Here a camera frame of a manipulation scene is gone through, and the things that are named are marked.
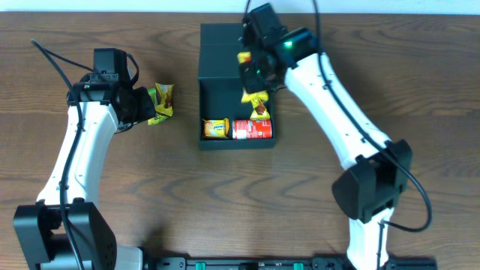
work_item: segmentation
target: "open box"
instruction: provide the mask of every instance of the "open box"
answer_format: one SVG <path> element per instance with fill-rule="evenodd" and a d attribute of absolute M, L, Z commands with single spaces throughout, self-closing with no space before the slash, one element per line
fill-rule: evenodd
<path fill-rule="evenodd" d="M 262 149 L 275 146 L 275 117 L 272 96 L 265 106 L 270 113 L 271 139 L 232 139 L 232 121 L 248 120 L 254 111 L 251 103 L 241 103 L 243 86 L 237 54 L 242 51 L 241 24 L 202 24 L 200 26 L 199 147 L 202 150 Z M 203 120 L 228 118 L 228 139 L 203 139 Z"/>

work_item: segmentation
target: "green indicator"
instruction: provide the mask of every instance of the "green indicator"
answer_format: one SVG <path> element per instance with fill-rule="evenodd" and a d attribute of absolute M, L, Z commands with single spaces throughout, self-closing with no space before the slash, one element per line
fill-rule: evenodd
<path fill-rule="evenodd" d="M 294 263 L 293 270 L 303 270 L 303 263 Z"/>
<path fill-rule="evenodd" d="M 283 46 L 287 49 L 290 49 L 293 47 L 293 42 L 292 41 L 285 41 L 283 42 Z"/>
<path fill-rule="evenodd" d="M 195 270 L 206 270 L 206 269 L 207 269 L 207 265 L 204 262 L 197 262 L 195 264 Z"/>

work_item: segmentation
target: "white wall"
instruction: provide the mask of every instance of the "white wall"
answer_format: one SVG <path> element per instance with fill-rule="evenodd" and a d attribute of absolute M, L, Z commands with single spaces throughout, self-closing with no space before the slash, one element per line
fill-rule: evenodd
<path fill-rule="evenodd" d="M 480 14 L 480 0 L 317 0 L 322 13 Z M 271 2 L 277 12 L 308 13 L 311 0 Z M 0 11 L 242 12 L 246 0 L 0 0 Z"/>

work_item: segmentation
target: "wood grain tabletop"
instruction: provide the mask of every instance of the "wood grain tabletop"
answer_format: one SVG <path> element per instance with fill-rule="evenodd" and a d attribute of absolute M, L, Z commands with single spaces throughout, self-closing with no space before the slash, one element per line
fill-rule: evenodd
<path fill-rule="evenodd" d="M 311 15 L 280 15 L 290 29 Z M 341 175 L 326 136 L 288 90 L 275 97 L 273 149 L 200 151 L 200 23 L 240 14 L 0 13 L 0 269 L 26 269 L 12 225 L 47 183 L 65 135 L 67 88 L 30 44 L 92 66 L 116 47 L 140 66 L 137 86 L 175 83 L 174 116 L 115 135 L 100 210 L 121 245 L 154 255 L 309 257 L 345 253 L 348 219 L 331 192 Z M 388 251 L 432 256 L 441 269 L 480 265 L 480 17 L 329 14 L 323 43 L 340 81 L 393 140 L 412 147 L 412 172 L 433 203 L 427 232 L 388 231 Z M 85 73 L 60 63 L 70 81 Z M 419 226 L 410 184 L 393 221 Z"/>

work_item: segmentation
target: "red cylindrical container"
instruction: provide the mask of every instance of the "red cylindrical container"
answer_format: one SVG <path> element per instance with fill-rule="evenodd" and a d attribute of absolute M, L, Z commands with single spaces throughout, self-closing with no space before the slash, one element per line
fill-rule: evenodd
<path fill-rule="evenodd" d="M 236 120 L 232 122 L 234 140 L 270 139 L 272 123 L 270 120 Z"/>

